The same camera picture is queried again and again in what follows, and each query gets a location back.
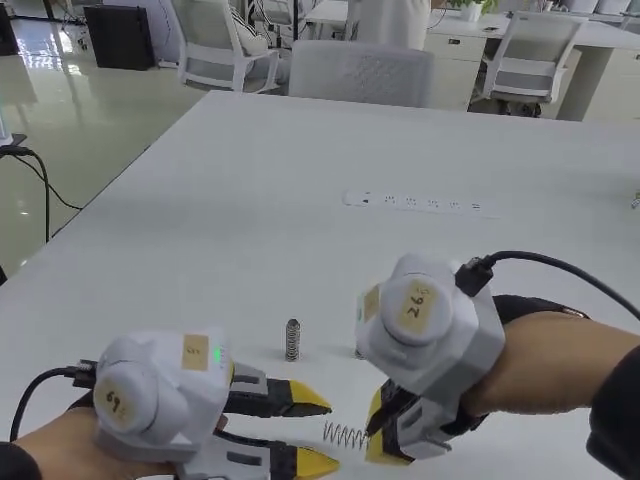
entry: table surface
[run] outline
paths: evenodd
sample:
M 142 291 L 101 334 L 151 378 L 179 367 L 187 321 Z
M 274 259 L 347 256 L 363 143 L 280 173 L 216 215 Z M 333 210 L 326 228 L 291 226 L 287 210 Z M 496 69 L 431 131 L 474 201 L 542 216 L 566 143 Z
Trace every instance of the table surface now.
M 309 23 L 343 26 L 347 21 L 347 2 L 324 0 L 305 17 Z M 460 19 L 457 10 L 433 10 L 429 18 L 429 33 L 460 35 L 476 38 L 502 38 L 509 26 L 503 13 L 483 15 L 477 22 Z M 486 31 L 488 27 L 497 30 Z M 576 45 L 601 48 L 640 49 L 640 35 L 626 32 L 600 22 L 589 22 L 576 38 Z
M 529 249 L 640 298 L 637 127 L 210 93 L 0 289 L 0 436 L 41 371 L 130 331 L 226 328 L 234 359 L 304 381 L 364 426 L 384 376 L 352 357 L 356 297 L 406 252 L 466 260 Z M 496 219 L 348 207 L 347 190 L 479 201 Z M 611 300 L 524 262 L 496 293 L 547 297 L 639 330 Z M 302 323 L 301 360 L 284 327 Z M 79 395 L 51 380 L 24 431 Z M 323 442 L 324 418 L 232 418 L 232 432 L 317 447 L 333 478 L 615 478 L 584 449 L 587 412 L 496 414 L 451 454 L 405 469 Z

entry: desk drawer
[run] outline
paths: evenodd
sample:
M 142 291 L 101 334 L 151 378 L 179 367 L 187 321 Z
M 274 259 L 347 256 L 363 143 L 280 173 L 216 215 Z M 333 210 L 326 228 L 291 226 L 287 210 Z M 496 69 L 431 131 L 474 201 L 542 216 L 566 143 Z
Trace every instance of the desk drawer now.
M 484 45 L 484 38 L 427 33 L 424 50 L 433 53 L 437 58 L 479 62 L 482 60 Z
M 585 121 L 640 120 L 640 75 L 620 75 L 598 85 Z
M 429 108 L 467 111 L 480 62 L 437 58 L 434 62 Z
M 614 50 L 609 59 L 607 70 L 616 75 L 640 76 L 640 50 Z

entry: number label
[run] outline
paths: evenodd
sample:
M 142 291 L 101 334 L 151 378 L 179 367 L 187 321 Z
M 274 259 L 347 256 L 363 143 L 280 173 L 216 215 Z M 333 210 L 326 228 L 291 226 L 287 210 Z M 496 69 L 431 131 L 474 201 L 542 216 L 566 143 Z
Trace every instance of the number label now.
M 436 292 L 429 285 L 419 280 L 412 281 L 402 303 L 398 324 L 411 333 L 421 335 L 435 299 Z
M 209 337 L 206 335 L 184 336 L 182 368 L 198 372 L 209 370 Z
M 120 406 L 122 401 L 120 400 L 120 397 L 116 392 L 114 392 L 113 390 L 110 390 L 107 393 L 107 402 L 113 405 L 113 410 L 112 410 L 113 413 L 118 413 L 118 407 Z
M 380 310 L 380 286 L 376 285 L 364 296 L 364 321 L 368 322 Z
M 98 383 L 93 399 L 96 407 L 100 408 L 120 428 L 128 427 L 133 420 L 133 406 L 110 378 Z

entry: human hand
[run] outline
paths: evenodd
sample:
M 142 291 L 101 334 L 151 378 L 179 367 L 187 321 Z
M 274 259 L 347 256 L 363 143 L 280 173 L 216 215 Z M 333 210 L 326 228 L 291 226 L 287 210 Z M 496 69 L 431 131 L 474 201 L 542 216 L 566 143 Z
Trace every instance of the human hand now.
M 462 399 L 467 412 L 560 413 L 590 407 L 637 335 L 565 313 L 539 312 L 505 327 L 505 348 Z
M 169 463 L 125 462 L 109 456 L 93 442 L 97 416 L 91 408 L 66 412 L 15 443 L 38 464 L 43 480 L 134 480 L 175 475 Z M 222 417 L 218 428 L 224 428 Z

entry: black cable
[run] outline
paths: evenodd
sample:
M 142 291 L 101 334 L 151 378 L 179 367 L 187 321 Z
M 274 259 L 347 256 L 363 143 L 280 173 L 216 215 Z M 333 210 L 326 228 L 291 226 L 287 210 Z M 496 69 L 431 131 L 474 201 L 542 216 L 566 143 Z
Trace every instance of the black cable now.
M 531 262 L 542 263 L 545 265 L 549 265 L 551 267 L 559 268 L 560 270 L 564 270 L 565 272 L 571 273 L 572 275 L 575 275 L 576 277 L 579 277 L 580 279 L 584 280 L 588 284 L 596 287 L 598 290 L 600 290 L 605 295 L 609 296 L 614 301 L 618 302 L 625 309 L 627 309 L 629 313 L 631 313 L 634 317 L 640 320 L 640 310 L 634 307 L 630 301 L 628 301 L 626 298 L 624 298 L 622 295 L 616 292 L 613 288 L 609 287 L 608 285 L 598 280 L 593 275 L 562 260 L 558 260 L 553 257 L 548 257 L 546 255 L 542 255 L 539 253 L 522 252 L 517 250 L 515 251 L 506 250 L 502 252 L 496 252 L 493 255 L 489 255 L 483 258 L 482 260 L 479 261 L 479 264 L 484 268 L 491 269 L 491 267 L 493 267 L 496 264 L 496 262 L 499 262 L 500 260 L 510 260 L 510 259 L 528 260 Z
M 11 422 L 11 433 L 9 434 L 9 441 L 14 442 L 18 439 L 18 433 L 20 432 L 20 424 L 22 423 L 22 417 L 24 416 L 24 412 L 27 409 L 27 404 L 31 399 L 31 395 L 33 392 L 40 386 L 44 381 L 53 378 L 53 377 L 69 377 L 73 378 L 76 375 L 78 369 L 76 367 L 66 367 L 66 368 L 54 368 L 52 370 L 48 370 L 44 373 L 38 375 L 33 381 L 29 384 L 27 389 L 22 394 L 20 398 L 20 402 L 18 403 L 18 408 L 16 410 L 16 414 L 13 417 L 13 422 Z
M 42 177 L 44 181 L 44 239 L 45 243 L 49 243 L 51 239 L 50 231 L 51 231 L 51 197 L 49 196 L 49 175 L 47 175 L 47 168 L 44 166 L 44 162 L 33 150 L 30 150 L 29 155 L 36 159 L 38 164 L 40 165 L 40 170 L 42 170 Z
M 444 16 L 447 14 L 447 6 L 444 6 L 444 12 L 442 12 L 442 15 L 440 16 L 440 19 L 436 22 L 435 25 L 431 25 L 430 27 L 427 27 L 427 30 L 431 30 L 432 28 L 436 28 L 438 25 L 440 25 L 440 23 L 442 22 L 442 19 L 444 18 Z
M 44 182 L 44 177 L 42 176 L 42 174 L 38 171 L 38 169 L 36 167 L 34 167 L 33 165 L 31 165 L 29 162 L 27 162 L 26 160 L 23 160 L 22 158 L 16 156 L 16 155 L 12 155 L 13 158 L 15 158 L 16 160 L 18 160 L 20 163 L 26 165 L 27 167 L 29 167 L 31 170 L 33 170 L 33 173 L 35 173 L 38 178 L 40 178 L 40 180 L 42 180 Z M 49 188 L 51 189 L 51 191 L 53 192 L 53 194 L 56 196 L 56 198 L 58 200 L 60 200 L 60 203 L 62 203 L 65 207 L 69 207 L 72 208 L 74 210 L 82 210 L 82 207 L 78 207 L 76 205 L 73 205 L 67 201 L 64 200 L 64 198 L 62 198 L 60 196 L 60 194 L 58 193 L 58 191 L 53 187 L 53 185 L 49 184 Z

